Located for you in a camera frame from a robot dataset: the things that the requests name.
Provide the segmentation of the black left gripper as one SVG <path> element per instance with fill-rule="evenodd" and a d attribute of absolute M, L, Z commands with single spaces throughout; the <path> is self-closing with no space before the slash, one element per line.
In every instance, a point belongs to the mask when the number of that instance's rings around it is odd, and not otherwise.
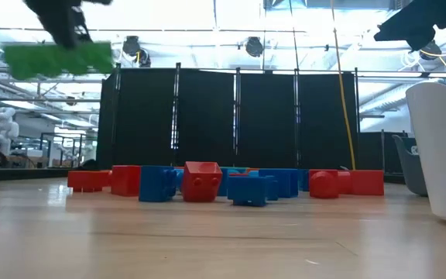
<path fill-rule="evenodd" d="M 91 42 L 84 13 L 81 10 L 81 0 L 24 0 L 23 2 L 44 26 L 52 23 L 50 34 L 57 45 L 73 49 L 77 46 L 77 38 L 83 42 Z M 65 21 L 69 21 L 74 29 L 70 25 L 63 24 Z"/>

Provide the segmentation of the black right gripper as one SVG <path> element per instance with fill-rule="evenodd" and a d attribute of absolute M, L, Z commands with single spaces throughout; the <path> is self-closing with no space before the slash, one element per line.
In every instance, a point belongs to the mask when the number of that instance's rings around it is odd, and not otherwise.
<path fill-rule="evenodd" d="M 415 0 L 378 26 L 375 40 L 405 40 L 412 51 L 434 40 L 435 30 L 446 28 L 445 0 Z"/>

